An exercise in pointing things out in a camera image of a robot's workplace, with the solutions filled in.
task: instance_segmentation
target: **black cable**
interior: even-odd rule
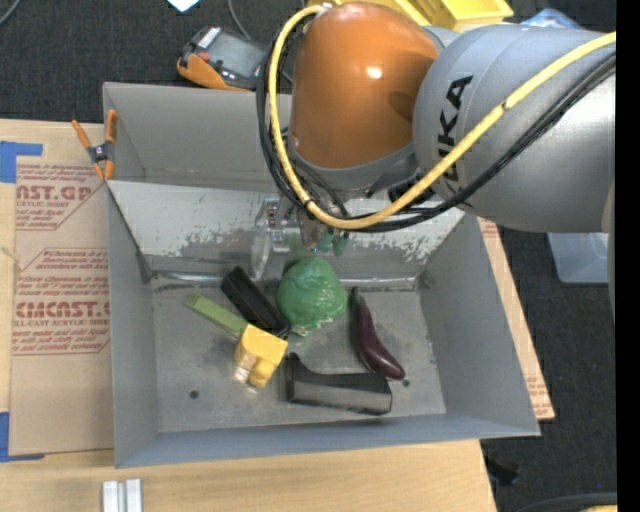
[[[331,197],[331,199],[333,200],[333,202],[336,204],[336,206],[338,207],[338,209],[340,210],[340,213],[343,215],[343,217],[346,218],[350,218],[351,215],[349,214],[349,211],[347,210],[346,206],[344,205],[344,202],[342,201],[342,198],[338,195],[338,193],[333,190],[328,183],[321,178],[319,175],[317,175],[316,173],[312,172],[309,169],[305,169],[305,174],[308,175],[309,180],[307,181],[307,185],[305,188],[307,187],[312,187],[314,185],[320,187],[322,190],[324,190],[327,194],[329,194],[329,197]]]
[[[272,39],[269,48],[266,52],[265,61],[262,66],[260,66],[260,72],[258,73],[257,78],[257,86],[256,86],[256,107],[257,107],[257,115],[258,115],[258,125],[259,125],[259,134],[260,134],[260,146],[262,148],[262,153],[267,163],[267,168],[271,173],[274,183],[280,190],[280,192],[291,201],[298,208],[304,208],[302,202],[298,199],[298,196],[291,189],[289,183],[284,179],[282,172],[279,172],[280,162],[276,158],[273,148],[273,140],[270,137],[270,130],[267,128],[265,123],[265,108],[266,108],[266,97],[268,93],[267,88],[267,80],[266,77],[269,74],[271,54],[273,53],[273,47],[275,45],[276,39],[278,38],[280,31],[276,33],[274,38]]]
[[[617,505],[618,493],[587,493],[573,496],[561,496],[527,505],[517,512],[569,512],[577,507],[593,507],[596,505]]]

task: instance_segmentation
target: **cardboard sheet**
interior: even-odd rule
[[[93,144],[104,141],[102,125],[84,128]],[[39,157],[18,157],[16,185],[0,188],[3,290],[13,286],[10,271],[16,275],[15,296],[0,294],[0,318],[13,317],[8,328],[0,322],[0,410],[11,411],[9,452],[111,448],[105,187],[70,123],[0,120],[0,140],[43,145]],[[536,416],[552,418],[495,225],[483,222],[483,233]]]
[[[114,469],[110,450],[0,464],[3,510],[99,510],[104,481],[142,480],[144,510],[497,512],[477,441]]]

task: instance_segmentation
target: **yellow cable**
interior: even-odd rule
[[[438,178],[440,178],[447,171],[447,169],[451,167],[460,157],[462,157],[462,155],[464,155],[464,153],[471,146],[473,146],[473,144],[475,144],[476,141],[484,133],[486,133],[487,130],[489,130],[489,128],[491,128],[507,110],[513,108],[516,104],[526,98],[540,85],[558,74],[568,65],[580,60],[581,58],[599,48],[603,48],[616,42],[616,32],[611,32],[609,34],[605,34],[601,37],[593,39],[563,55],[556,61],[549,64],[542,71],[534,75],[523,85],[518,87],[514,92],[507,96],[507,98],[503,102],[493,108],[474,128],[472,128],[462,138],[462,140],[460,140],[460,142],[449,152],[447,156],[445,156],[422,179],[420,179],[418,183],[416,183],[393,203],[386,206],[382,210],[379,210],[378,212],[375,212],[366,217],[362,217],[360,219],[337,219],[332,215],[326,213],[314,202],[314,200],[309,196],[307,191],[300,183],[300,180],[298,179],[298,176],[296,175],[291,165],[284,145],[284,140],[281,135],[280,118],[278,114],[278,103],[276,97],[278,63],[280,61],[280,55],[282,54],[284,43],[289,36],[289,33],[306,16],[319,13],[324,10],[325,8],[319,5],[309,6],[298,11],[287,21],[287,23],[285,23],[284,27],[282,28],[282,31],[276,39],[270,61],[268,77],[269,109],[271,115],[271,127],[273,131],[274,144],[278,153],[278,158],[282,163],[284,173],[287,176],[287,179],[289,180],[289,183],[291,184],[294,192],[296,193],[302,204],[304,204],[309,212],[311,212],[311,214],[313,214],[319,221],[334,228],[346,230],[361,229],[373,226],[405,208],[427,188],[429,188]]]

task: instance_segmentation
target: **orange tool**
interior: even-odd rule
[[[75,119],[71,121],[71,125],[75,128],[76,134],[82,143],[84,149],[89,153],[89,157],[93,162],[93,169],[96,171],[98,177],[102,180],[110,180],[115,175],[116,165],[113,162],[113,146],[116,143],[116,124],[118,121],[118,114],[114,109],[109,110],[107,113],[106,122],[106,140],[99,146],[92,146],[89,142],[87,134],[80,126],[80,123]]]
[[[191,80],[202,87],[208,89],[219,89],[222,91],[246,91],[239,87],[227,85],[220,74],[209,65],[208,54],[196,55],[192,53],[186,59],[186,65],[183,60],[178,60],[178,73],[187,80]]]

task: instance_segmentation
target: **cardboard box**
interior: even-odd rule
[[[322,254],[405,366],[389,414],[290,404],[280,372],[258,392],[234,380],[233,345],[186,296],[233,309],[220,282],[240,265],[273,297],[278,269],[309,254],[295,229],[271,250],[255,97],[105,84],[104,107],[120,117],[107,201],[117,466],[539,434],[486,240],[457,210]],[[344,317],[289,342],[317,372],[364,371]]]
[[[104,140],[102,125],[84,127],[93,143]],[[71,123],[0,119],[0,143],[18,149],[15,160],[0,158],[3,175],[15,171],[0,187],[0,411],[10,411],[9,454],[110,448],[106,187]]]

